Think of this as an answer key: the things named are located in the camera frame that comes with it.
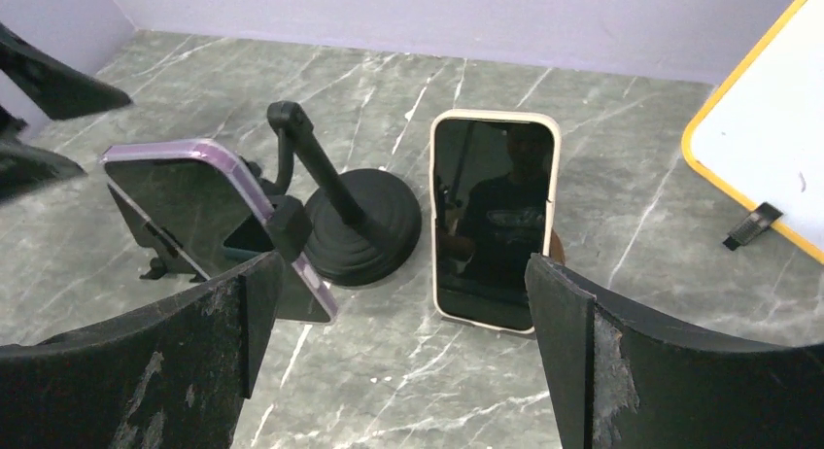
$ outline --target gold smartphone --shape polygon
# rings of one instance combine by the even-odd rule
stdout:
[[[559,245],[552,220],[560,149],[561,129],[541,114],[452,110],[434,120],[432,297],[443,317],[533,334],[524,273],[533,253],[550,256]]]

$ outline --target round black base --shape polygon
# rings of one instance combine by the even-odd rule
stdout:
[[[332,284],[364,286],[389,276],[412,255],[421,237],[421,205],[412,189],[383,170],[352,170],[340,180],[366,213],[366,221],[343,224],[326,192],[318,189],[306,202],[315,228],[304,251]]]

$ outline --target yellow border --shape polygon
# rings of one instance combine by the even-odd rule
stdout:
[[[752,62],[755,61],[756,58],[767,48],[770,42],[775,39],[775,36],[781,32],[781,29],[792,19],[792,17],[803,7],[803,5],[807,2],[807,0],[794,0],[792,4],[784,11],[783,14],[778,18],[775,24],[767,31],[763,38],[752,48],[744,60],[733,70],[733,73],[724,80],[724,83],[716,89],[711,96],[706,100],[704,105],[695,115],[695,117],[689,122],[687,128],[684,130],[683,138],[681,139],[681,152],[684,153],[684,159],[687,161],[690,167],[693,168],[696,172],[698,172],[702,177],[709,180],[714,186],[719,188],[721,191],[728,194],[732,199],[737,201],[739,204],[744,206],[748,211],[754,210],[758,207],[758,203],[751,201],[749,198],[744,196],[740,191],[731,187],[728,183],[721,180],[715,173],[711,170],[704,167],[700,161],[695,159],[695,156],[692,152],[692,137],[695,129],[698,127],[699,123],[701,123],[706,116],[724,97],[724,94],[733,87],[733,85],[738,81],[738,79],[743,75],[747,68],[752,65]],[[790,227],[785,225],[782,222],[776,222],[772,225],[778,233],[787,237],[792,243],[796,244],[799,248],[807,252],[811,257],[815,258],[818,262],[824,264],[824,251],[818,249],[809,241],[807,241],[804,237],[799,235],[795,230],[792,230]]]

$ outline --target marble table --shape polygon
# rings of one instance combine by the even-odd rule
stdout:
[[[775,233],[734,253],[721,246],[745,211],[679,149],[710,86],[153,32],[99,78],[136,106],[35,139],[89,178],[0,208],[0,343],[33,344],[186,287],[138,280],[149,253],[131,240],[96,160],[115,143],[202,136],[274,177],[264,114],[280,99],[303,104],[338,169],[386,166],[428,214],[435,116],[548,114],[564,131],[556,229],[570,267],[704,327],[781,344],[824,338],[819,264]],[[291,194],[314,188],[298,164]],[[560,447],[536,344],[442,322],[430,263],[425,237],[390,279],[333,288],[334,326],[277,323],[234,447]]]

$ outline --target whiteboard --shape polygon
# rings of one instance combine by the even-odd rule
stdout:
[[[824,263],[824,0],[795,0],[687,126],[684,158]]]

